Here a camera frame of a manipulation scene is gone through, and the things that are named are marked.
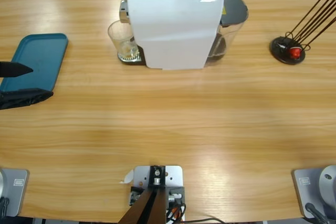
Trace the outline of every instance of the silver bracket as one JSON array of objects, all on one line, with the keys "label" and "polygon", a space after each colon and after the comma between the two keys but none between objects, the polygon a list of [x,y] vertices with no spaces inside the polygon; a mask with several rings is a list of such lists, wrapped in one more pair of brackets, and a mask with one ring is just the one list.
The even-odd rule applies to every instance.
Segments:
[{"label": "silver bracket", "polygon": [[6,216],[17,216],[22,207],[29,172],[19,169],[0,169],[3,177],[3,192],[0,197],[8,198]]}]

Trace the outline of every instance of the coffee machine lid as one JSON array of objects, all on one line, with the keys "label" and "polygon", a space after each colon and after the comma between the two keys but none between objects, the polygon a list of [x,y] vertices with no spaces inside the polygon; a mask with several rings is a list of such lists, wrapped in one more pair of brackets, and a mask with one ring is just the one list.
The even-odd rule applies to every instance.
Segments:
[{"label": "coffee machine lid", "polygon": [[248,9],[243,0],[225,0],[220,24],[224,27],[237,25],[247,20]]}]

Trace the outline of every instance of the teal tray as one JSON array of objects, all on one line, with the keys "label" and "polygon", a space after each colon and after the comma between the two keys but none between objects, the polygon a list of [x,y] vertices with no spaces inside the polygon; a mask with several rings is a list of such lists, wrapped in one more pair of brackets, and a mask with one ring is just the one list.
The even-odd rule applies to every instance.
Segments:
[{"label": "teal tray", "polygon": [[24,37],[12,58],[33,72],[14,78],[4,78],[0,90],[3,92],[19,89],[54,89],[58,72],[68,45],[65,34],[33,34]]}]

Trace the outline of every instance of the metal mount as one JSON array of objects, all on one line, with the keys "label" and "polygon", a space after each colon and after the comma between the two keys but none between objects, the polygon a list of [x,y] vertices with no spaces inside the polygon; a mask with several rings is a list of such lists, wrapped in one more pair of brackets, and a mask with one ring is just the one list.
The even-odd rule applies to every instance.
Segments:
[{"label": "metal mount", "polygon": [[133,185],[131,208],[119,224],[164,224],[167,210],[176,204],[184,204],[180,166],[138,166],[134,169]]},{"label": "metal mount", "polygon": [[20,213],[28,176],[27,170],[0,169],[0,219]]},{"label": "metal mount", "polygon": [[336,219],[336,165],[293,172],[301,213],[319,223]]}]

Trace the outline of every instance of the red object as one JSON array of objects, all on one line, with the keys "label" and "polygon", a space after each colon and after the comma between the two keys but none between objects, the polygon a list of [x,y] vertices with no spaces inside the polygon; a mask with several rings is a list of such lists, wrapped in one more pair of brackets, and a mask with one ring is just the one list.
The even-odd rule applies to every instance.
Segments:
[{"label": "red object", "polygon": [[301,47],[291,47],[289,48],[290,57],[292,59],[299,59],[302,52]]}]

